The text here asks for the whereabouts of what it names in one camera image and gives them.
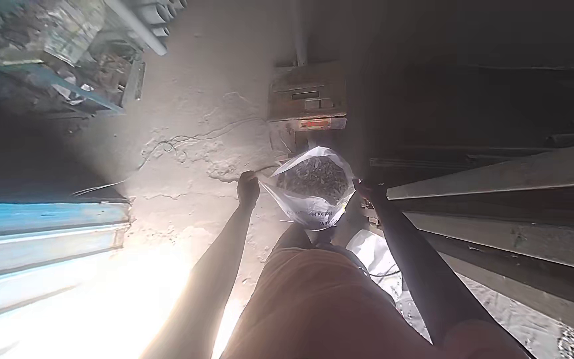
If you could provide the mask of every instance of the person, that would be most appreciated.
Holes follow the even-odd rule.
[[[527,358],[383,187],[355,181],[373,204],[432,343],[414,331],[347,256],[317,249],[293,224],[278,240],[221,358]],[[240,176],[239,207],[192,269],[142,358],[209,359],[243,254],[258,179]]]

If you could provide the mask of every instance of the clear plastic bag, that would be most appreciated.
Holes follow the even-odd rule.
[[[331,204],[320,197],[300,195],[276,186],[278,175],[312,157],[329,157],[344,171],[347,189],[337,204]],[[260,184],[278,202],[280,208],[291,220],[303,225],[306,229],[319,231],[336,224],[343,215],[347,203],[355,192],[353,179],[354,175],[347,161],[331,149],[318,146],[289,160],[269,178],[261,178]]]

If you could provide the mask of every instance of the metal pipe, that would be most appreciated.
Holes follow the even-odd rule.
[[[121,0],[105,0],[110,9],[117,13],[122,20],[157,54],[167,54],[167,48]]]
[[[293,29],[293,42],[296,46],[296,59],[298,66],[307,65],[307,43],[303,32],[301,0],[291,0],[291,24]]]

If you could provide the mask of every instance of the forearm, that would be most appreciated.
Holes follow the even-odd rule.
[[[442,257],[393,203],[374,203],[395,262],[431,340],[441,346],[446,333],[460,322],[495,323]]]
[[[236,208],[194,265],[170,319],[143,358],[209,359],[242,259],[251,211]]]

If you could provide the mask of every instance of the wire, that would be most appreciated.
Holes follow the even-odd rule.
[[[369,275],[371,275],[372,277],[388,277],[388,276],[390,276],[390,275],[394,275],[394,274],[397,274],[397,273],[400,273],[400,270],[397,270],[397,271],[394,271],[394,272],[391,272],[391,273],[387,273],[387,274],[371,274],[371,273],[369,273]]]
[[[80,191],[76,191],[74,193],[72,193],[71,195],[74,197],[78,197],[80,195],[84,195],[86,193],[90,193],[90,192],[94,192],[96,190],[100,190],[102,188],[108,188],[111,186],[115,186],[116,184],[120,184],[120,183],[124,183],[125,181],[129,180],[133,175],[135,175],[137,172],[139,172],[139,170],[145,166],[145,164],[150,160],[150,157],[152,157],[152,154],[159,149],[159,147],[162,146],[168,146],[166,148],[163,149],[163,151],[165,152],[172,152],[174,151],[174,155],[176,155],[179,150],[176,148],[176,145],[178,145],[179,143],[183,143],[186,141],[190,141],[190,140],[195,140],[195,141],[205,141],[205,140],[212,140],[212,139],[216,139],[224,134],[227,134],[228,132],[232,131],[234,128],[247,123],[247,122],[251,122],[251,121],[263,121],[263,123],[267,124],[267,122],[262,119],[262,118],[246,118],[246,119],[241,119],[232,123],[228,123],[227,125],[220,127],[220,128],[216,128],[215,130],[211,130],[210,132],[204,133],[204,134],[198,134],[198,135],[194,135],[194,136],[187,136],[187,135],[176,135],[174,137],[172,137],[169,140],[164,140],[161,141],[159,143],[157,143],[154,148],[149,151],[147,153],[147,155],[145,156],[145,158],[143,159],[143,162],[141,162],[141,164],[137,167],[137,169],[134,170],[134,172],[132,172],[132,174],[130,174],[128,177],[126,177],[124,180],[122,181],[118,181],[115,183],[110,183],[110,184],[103,184],[101,186],[96,186],[96,187],[91,187],[91,188],[86,188],[84,190],[80,190]],[[185,154],[185,157],[187,159],[187,153],[185,151],[183,151],[183,153]]]

